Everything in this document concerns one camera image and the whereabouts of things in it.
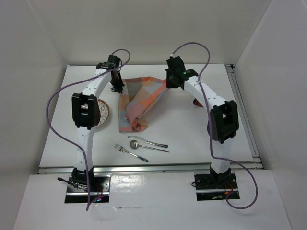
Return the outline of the orange checked cloth placemat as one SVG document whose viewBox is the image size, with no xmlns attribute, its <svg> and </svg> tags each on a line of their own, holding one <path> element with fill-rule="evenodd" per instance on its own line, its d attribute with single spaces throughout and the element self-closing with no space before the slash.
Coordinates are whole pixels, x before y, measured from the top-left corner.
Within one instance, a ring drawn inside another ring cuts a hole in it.
<svg viewBox="0 0 307 230">
<path fill-rule="evenodd" d="M 148 76 L 124 79 L 123 83 L 118 101 L 119 132 L 142 132 L 148 128 L 146 113 L 168 90 L 166 80 Z"/>
</svg>

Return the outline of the red mug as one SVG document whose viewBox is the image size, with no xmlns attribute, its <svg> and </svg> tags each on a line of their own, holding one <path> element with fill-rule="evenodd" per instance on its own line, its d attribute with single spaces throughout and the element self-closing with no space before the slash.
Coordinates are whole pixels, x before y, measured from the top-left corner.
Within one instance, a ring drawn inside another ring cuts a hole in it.
<svg viewBox="0 0 307 230">
<path fill-rule="evenodd" d="M 203 105 L 195 98 L 192 102 L 195 106 L 203 107 Z"/>
</svg>

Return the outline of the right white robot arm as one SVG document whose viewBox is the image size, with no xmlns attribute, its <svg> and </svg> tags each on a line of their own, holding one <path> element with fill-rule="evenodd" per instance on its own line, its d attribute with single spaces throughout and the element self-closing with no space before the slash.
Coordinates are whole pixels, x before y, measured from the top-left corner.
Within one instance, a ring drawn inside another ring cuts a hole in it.
<svg viewBox="0 0 307 230">
<path fill-rule="evenodd" d="M 210 141 L 209 182 L 221 187 L 231 175 L 230 153 L 233 138 L 239 129 L 238 110 L 235 101 L 227 101 L 200 79 L 193 69 L 186 69 L 180 56 L 170 56 L 166 61 L 166 87 L 182 88 L 207 109 L 207 132 Z"/>
</svg>

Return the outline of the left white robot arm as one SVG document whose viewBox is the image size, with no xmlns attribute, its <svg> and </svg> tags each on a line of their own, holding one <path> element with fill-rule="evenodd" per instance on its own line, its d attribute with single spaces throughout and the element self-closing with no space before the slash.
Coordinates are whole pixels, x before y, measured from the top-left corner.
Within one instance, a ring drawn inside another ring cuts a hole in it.
<svg viewBox="0 0 307 230">
<path fill-rule="evenodd" d="M 72 95 L 72 118 L 77 127 L 77 160 L 72 171 L 72 181 L 84 191 L 94 187 L 94 166 L 92 161 L 94 132 L 100 122 L 101 113 L 98 98 L 103 89 L 111 83 L 112 91 L 122 93 L 123 81 L 119 70 L 121 59 L 113 54 L 108 60 L 96 66 L 100 77 L 91 80 L 81 93 Z"/>
</svg>

